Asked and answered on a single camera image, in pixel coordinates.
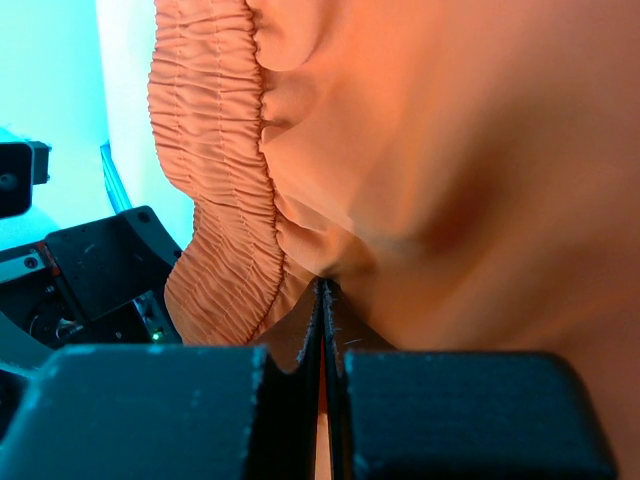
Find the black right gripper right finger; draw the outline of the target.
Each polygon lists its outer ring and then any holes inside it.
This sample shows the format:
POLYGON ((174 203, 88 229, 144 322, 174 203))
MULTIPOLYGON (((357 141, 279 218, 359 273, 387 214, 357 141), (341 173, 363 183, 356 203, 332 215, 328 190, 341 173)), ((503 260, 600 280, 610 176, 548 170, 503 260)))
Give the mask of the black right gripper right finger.
POLYGON ((400 351, 321 284, 336 479, 614 479, 588 391, 539 351, 400 351))

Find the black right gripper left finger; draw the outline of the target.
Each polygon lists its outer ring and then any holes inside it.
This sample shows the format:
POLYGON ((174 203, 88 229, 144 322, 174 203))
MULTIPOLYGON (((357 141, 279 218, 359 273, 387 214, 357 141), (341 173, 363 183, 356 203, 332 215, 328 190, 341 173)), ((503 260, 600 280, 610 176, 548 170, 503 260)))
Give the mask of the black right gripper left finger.
POLYGON ((248 347, 76 345, 27 385, 5 479, 310 479, 318 283, 248 347))

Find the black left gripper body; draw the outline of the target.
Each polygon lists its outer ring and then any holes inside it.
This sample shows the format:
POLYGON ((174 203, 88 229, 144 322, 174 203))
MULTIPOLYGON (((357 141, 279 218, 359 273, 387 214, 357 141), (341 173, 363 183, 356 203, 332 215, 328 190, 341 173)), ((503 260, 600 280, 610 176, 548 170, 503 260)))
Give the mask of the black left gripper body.
POLYGON ((178 344, 164 287, 182 251, 148 206, 1 253, 1 369, 70 344, 178 344))

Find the orange shorts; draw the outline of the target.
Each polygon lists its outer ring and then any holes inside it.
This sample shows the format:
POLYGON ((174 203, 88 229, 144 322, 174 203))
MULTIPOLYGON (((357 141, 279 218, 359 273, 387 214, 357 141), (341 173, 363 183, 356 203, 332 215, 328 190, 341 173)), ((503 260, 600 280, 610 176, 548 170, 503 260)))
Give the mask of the orange shorts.
POLYGON ((638 477, 637 2, 160 1, 156 25, 184 342, 249 343, 330 278, 396 347, 565 357, 638 477))

